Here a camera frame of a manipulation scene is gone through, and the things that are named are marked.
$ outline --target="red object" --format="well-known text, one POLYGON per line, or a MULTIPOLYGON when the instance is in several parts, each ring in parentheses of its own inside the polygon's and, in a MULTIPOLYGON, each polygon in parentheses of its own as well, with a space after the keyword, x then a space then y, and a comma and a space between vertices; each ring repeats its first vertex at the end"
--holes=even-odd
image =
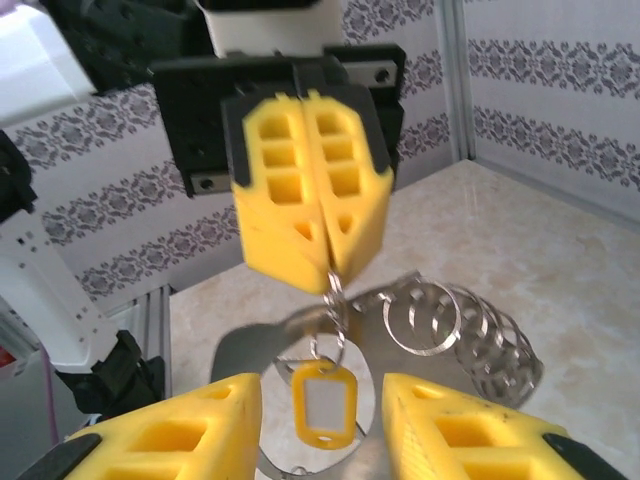
POLYGON ((3 347, 0 347, 0 368, 6 367, 15 361, 16 359, 13 358, 13 355, 7 352, 3 347))

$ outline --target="key tag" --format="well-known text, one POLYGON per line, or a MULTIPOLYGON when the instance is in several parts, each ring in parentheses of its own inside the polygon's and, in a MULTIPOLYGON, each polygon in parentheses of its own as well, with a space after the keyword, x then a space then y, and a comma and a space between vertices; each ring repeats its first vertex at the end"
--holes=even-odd
POLYGON ((325 358, 310 360, 293 372, 291 393, 296 434, 301 441, 322 450, 338 450, 353 443, 358 405, 358 380, 353 373, 325 358), (326 394, 337 392, 342 405, 327 404, 326 394), (333 417, 329 427, 317 426, 318 410, 333 417))

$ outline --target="yellow 3d printed finger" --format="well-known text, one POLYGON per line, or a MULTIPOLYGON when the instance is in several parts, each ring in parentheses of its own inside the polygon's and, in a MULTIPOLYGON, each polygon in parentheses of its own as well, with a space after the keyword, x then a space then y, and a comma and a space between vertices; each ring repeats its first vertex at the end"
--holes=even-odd
POLYGON ((409 375, 382 396, 397 480, 582 479, 542 437, 562 427, 409 375))
POLYGON ((345 88, 341 101, 312 90, 234 99, 228 108, 245 261, 314 294, 327 291, 330 270, 346 284, 378 252, 393 184, 384 142, 370 150, 382 134, 368 90, 345 88))
POLYGON ((242 374, 80 430, 101 437, 67 480, 253 480, 260 376, 242 374))

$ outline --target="marble surface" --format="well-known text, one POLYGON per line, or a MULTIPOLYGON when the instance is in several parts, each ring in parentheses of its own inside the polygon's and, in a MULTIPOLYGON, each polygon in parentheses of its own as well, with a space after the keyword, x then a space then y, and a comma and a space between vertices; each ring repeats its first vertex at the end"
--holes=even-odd
MULTIPOLYGON (((630 479, 637 478, 640 236, 460 162, 393 196, 383 250, 348 291, 415 268, 465 285, 510 313, 546 366, 538 391, 522 410, 565 426, 630 479)), ((175 294, 174 393, 207 383, 215 346, 227 331, 276 322, 317 302, 245 265, 175 294)), ((357 353, 348 359, 356 370, 357 353)), ((356 372, 365 390, 366 373, 356 372)), ((286 389, 273 377, 269 372, 263 382, 261 444, 280 466, 310 468, 318 456, 293 438, 286 389)), ((322 461, 329 458, 323 455, 322 461)), ((350 478, 364 476, 352 472, 350 478)))

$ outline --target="patterned wallpaper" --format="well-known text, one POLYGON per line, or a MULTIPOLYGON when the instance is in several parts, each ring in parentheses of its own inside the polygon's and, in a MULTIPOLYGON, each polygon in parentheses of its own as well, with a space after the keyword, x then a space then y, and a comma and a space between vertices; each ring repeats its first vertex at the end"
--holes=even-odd
POLYGON ((466 0, 478 156, 640 221, 639 5, 466 0))
MULTIPOLYGON (((400 186, 452 161, 433 0, 344 2, 349 43, 407 51, 400 186)), ((7 133, 34 172, 37 213, 98 306, 182 288, 242 261, 230 195, 190 200, 153 88, 139 85, 7 133)))

